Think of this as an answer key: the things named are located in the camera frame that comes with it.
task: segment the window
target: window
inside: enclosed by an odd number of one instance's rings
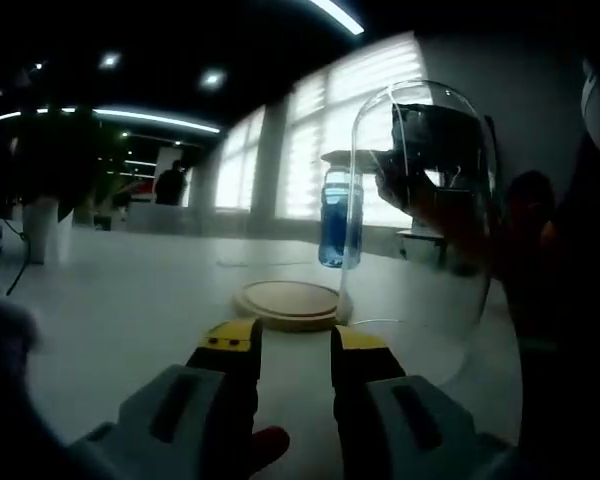
[[[222,145],[216,209],[251,210],[264,107],[236,125]]]
[[[282,152],[276,216],[318,219],[320,191],[329,168],[320,157],[351,150],[354,120],[380,89],[424,76],[417,41],[400,35],[355,52],[296,85],[291,97]],[[431,103],[431,98],[414,99]],[[391,111],[374,112],[360,129],[358,148],[389,150]],[[378,196],[375,178],[365,175],[364,223],[408,227],[411,218]]]

